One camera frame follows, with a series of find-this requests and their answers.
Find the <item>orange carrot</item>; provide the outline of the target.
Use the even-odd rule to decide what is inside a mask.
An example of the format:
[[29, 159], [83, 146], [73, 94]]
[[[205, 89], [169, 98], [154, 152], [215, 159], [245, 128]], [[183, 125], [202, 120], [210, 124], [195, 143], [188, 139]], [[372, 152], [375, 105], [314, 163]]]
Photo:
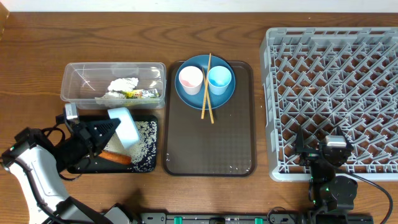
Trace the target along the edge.
[[129, 165], [131, 163], [129, 156], [116, 152], [102, 151], [98, 156], [122, 165]]

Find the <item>white paper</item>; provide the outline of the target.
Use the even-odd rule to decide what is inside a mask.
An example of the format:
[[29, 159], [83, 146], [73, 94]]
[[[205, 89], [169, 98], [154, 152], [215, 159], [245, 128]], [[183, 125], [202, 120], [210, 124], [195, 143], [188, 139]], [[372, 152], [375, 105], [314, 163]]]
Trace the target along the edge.
[[118, 78], [112, 81], [107, 87], [107, 92], [97, 100], [114, 100], [114, 99], [126, 99], [127, 92], [131, 92], [136, 89], [138, 85], [138, 78]]

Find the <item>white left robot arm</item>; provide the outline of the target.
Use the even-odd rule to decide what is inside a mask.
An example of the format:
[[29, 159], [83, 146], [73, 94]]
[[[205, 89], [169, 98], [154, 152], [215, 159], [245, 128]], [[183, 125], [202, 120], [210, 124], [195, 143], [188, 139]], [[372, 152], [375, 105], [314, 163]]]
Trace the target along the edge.
[[[65, 124], [71, 134], [58, 144], [49, 134]], [[133, 216], [120, 205], [97, 212], [70, 196], [60, 173], [102, 154], [123, 122], [119, 118], [96, 121], [58, 119], [51, 128], [25, 128], [6, 150], [2, 166], [19, 181], [29, 208], [30, 223], [132, 223]]]

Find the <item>white rice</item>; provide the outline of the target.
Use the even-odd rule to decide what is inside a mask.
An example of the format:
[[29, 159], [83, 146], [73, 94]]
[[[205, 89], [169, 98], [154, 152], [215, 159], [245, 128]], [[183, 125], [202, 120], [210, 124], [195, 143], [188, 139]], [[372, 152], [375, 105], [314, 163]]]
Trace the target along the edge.
[[129, 165], [121, 165], [116, 168], [116, 172], [146, 173], [152, 172], [156, 166], [157, 156], [157, 122], [156, 121], [136, 121], [136, 128], [139, 132], [139, 142], [129, 150], [125, 150], [117, 134], [109, 140], [104, 151], [124, 154], [131, 158]]

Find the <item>light blue rice bowl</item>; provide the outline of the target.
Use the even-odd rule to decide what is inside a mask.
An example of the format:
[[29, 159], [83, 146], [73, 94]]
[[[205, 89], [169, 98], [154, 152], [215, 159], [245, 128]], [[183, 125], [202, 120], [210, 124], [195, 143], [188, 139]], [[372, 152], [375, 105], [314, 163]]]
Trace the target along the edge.
[[116, 128], [116, 134], [125, 150], [129, 150], [139, 142], [139, 132], [127, 108], [110, 109], [108, 110], [108, 115], [111, 119], [118, 118], [121, 122]]

